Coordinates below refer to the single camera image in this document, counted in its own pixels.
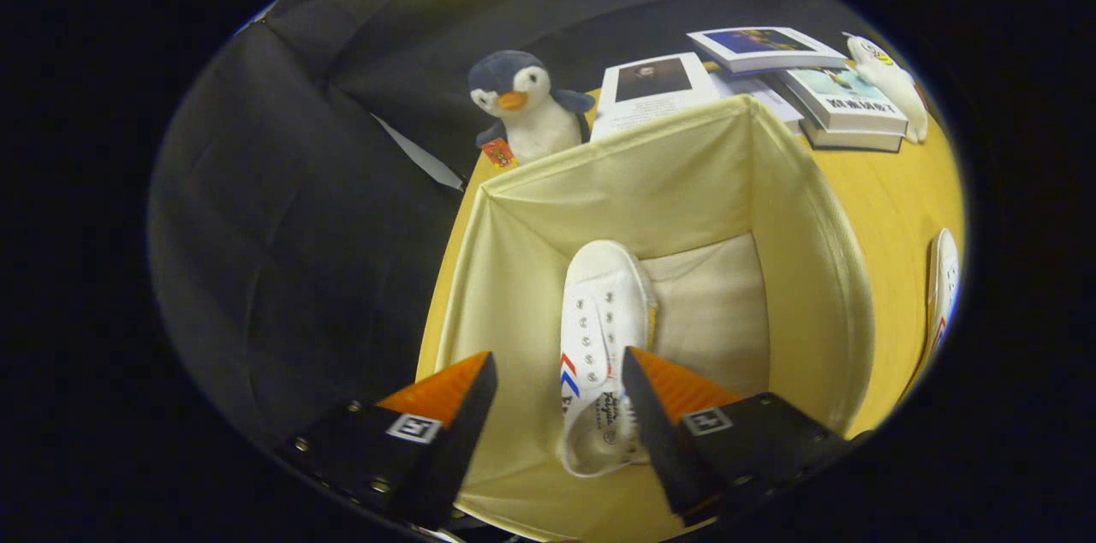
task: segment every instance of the cream fabric bin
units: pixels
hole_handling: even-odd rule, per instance
[[[436,363],[490,350],[498,364],[460,509],[541,541],[685,532],[650,466],[579,479],[555,456],[563,278],[594,239],[623,242],[650,273],[657,353],[846,432],[872,361],[864,260],[808,151],[755,99],[734,97],[480,186]]]

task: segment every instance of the tag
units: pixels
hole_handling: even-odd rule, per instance
[[[514,154],[510,151],[510,145],[506,145],[506,142],[502,138],[495,138],[494,140],[482,145],[481,148],[496,169],[509,167],[510,165],[517,166],[517,160],[514,159]]]

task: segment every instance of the book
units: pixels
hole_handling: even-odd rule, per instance
[[[789,27],[732,27],[687,34],[728,70],[750,72],[780,68],[842,67],[847,57]]]
[[[708,72],[708,76],[716,86],[716,91],[719,92],[720,98],[741,95],[743,93],[752,95],[760,102],[763,102],[765,106],[768,106],[772,113],[776,115],[776,118],[784,122],[784,125],[791,131],[791,134],[802,134],[799,127],[799,122],[803,118],[802,113],[799,113],[790,102],[781,98],[764,77],[757,75],[735,76],[728,73],[726,70]]]
[[[717,100],[719,92],[695,53],[613,66],[605,70],[590,139]]]
[[[780,70],[777,75],[827,131],[905,134],[909,120],[902,111],[847,66]]]
[[[865,149],[898,154],[904,134],[872,129],[829,129],[808,113],[800,122],[803,134],[815,149]]]

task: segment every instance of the table surface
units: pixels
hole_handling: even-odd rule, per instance
[[[595,99],[600,89],[589,92]],[[586,114],[593,124],[595,109]],[[875,310],[875,352],[868,392],[849,437],[876,428],[910,385],[924,350],[929,244],[947,228],[964,258],[966,214],[958,162],[929,117],[923,145],[898,154],[815,151],[800,142],[841,200],[864,254]],[[445,249],[419,352],[416,381],[434,373],[457,254],[479,185],[502,169],[480,152]]]

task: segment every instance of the black fabric backdrop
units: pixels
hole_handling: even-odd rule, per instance
[[[686,32],[755,24],[878,38],[836,0],[278,1],[197,80],[153,177],[152,272],[187,370],[267,446],[407,384],[459,195],[367,113],[468,177],[490,120],[466,73],[490,52],[586,91],[690,50]]]

